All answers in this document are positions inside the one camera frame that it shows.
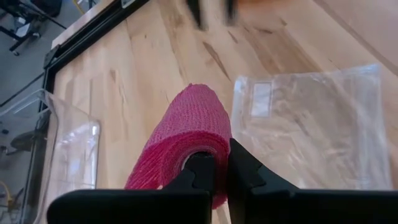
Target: roll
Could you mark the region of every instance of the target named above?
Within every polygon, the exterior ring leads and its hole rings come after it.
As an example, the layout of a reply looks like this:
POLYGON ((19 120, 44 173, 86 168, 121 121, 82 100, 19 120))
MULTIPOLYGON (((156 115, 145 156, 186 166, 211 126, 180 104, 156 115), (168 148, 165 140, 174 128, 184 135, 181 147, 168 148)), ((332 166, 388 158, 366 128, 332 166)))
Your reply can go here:
POLYGON ((216 160, 213 208, 226 200, 231 126, 216 93, 206 85, 189 84, 171 102, 147 141, 125 189, 158 189, 181 172, 196 152, 209 152, 216 160))

